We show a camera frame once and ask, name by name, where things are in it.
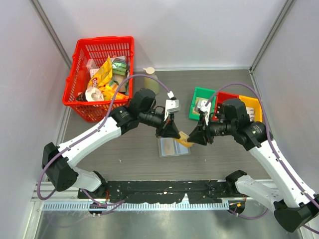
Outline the gold VIP card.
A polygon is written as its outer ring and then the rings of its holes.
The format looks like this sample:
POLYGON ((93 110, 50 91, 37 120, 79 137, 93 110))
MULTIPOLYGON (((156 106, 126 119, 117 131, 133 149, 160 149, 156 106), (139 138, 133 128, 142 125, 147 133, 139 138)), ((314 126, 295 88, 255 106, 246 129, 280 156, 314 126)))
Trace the gold VIP card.
POLYGON ((185 146, 187 148, 192 147, 194 145, 193 142, 188 142, 187 141, 189 136, 186 133, 184 133, 183 131, 179 132, 179 136, 180 136, 180 138, 178 138, 178 139, 175 138, 176 142, 180 143, 181 145, 183 145, 183 146, 185 146))
POLYGON ((162 150, 163 156, 174 155, 175 154, 174 140, 172 138, 162 138, 161 150, 162 150))

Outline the grey card holder wallet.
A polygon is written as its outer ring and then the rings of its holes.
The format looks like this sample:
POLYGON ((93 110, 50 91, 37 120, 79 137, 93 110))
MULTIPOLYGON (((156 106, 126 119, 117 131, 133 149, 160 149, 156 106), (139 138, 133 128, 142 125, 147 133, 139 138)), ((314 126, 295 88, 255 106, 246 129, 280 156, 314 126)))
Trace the grey card holder wallet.
POLYGON ((158 139, 159 157, 160 157, 160 158, 190 155, 190 148, 187 148, 187 147, 181 145, 180 143, 176 142, 175 139, 173 139, 173 140, 174 140, 175 154, 174 154, 174 155, 166 155, 166 156, 163 156, 163 155, 162 155, 162 150, 161 150, 161 139, 162 139, 162 138, 159 138, 159 139, 158 139))

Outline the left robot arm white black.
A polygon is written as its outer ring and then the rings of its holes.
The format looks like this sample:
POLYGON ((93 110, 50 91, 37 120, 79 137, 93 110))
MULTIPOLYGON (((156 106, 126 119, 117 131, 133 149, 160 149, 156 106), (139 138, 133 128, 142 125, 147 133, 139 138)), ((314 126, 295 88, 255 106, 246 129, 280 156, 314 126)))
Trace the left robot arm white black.
POLYGON ((98 124, 76 138, 58 146, 52 142, 44 147, 42 168, 54 186, 62 192, 70 187, 87 191, 95 198, 102 198, 107 191, 107 182, 96 171, 88 172, 77 164, 89 153, 104 143, 120 137, 138 127, 140 123, 154 127, 156 136, 179 139, 174 123, 174 113, 180 109, 179 101, 168 93, 163 112, 155 109, 156 95, 150 89, 140 89, 130 101, 114 108, 98 124))

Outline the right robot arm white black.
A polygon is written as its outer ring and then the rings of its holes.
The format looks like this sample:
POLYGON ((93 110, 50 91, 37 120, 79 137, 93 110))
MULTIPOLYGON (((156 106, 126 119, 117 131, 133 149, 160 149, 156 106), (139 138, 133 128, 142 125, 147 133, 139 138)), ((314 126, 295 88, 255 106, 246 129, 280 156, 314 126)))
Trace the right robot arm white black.
POLYGON ((266 170, 277 189, 257 182, 246 172, 237 170, 226 177, 225 191, 229 196, 247 195, 271 211, 277 222, 294 232, 319 214, 319 196, 296 174, 282 155, 266 126, 250 121, 245 104, 238 98, 224 101, 224 118, 212 121, 210 103, 200 100, 195 110, 200 114, 188 142, 207 145, 216 136, 231 135, 266 170))

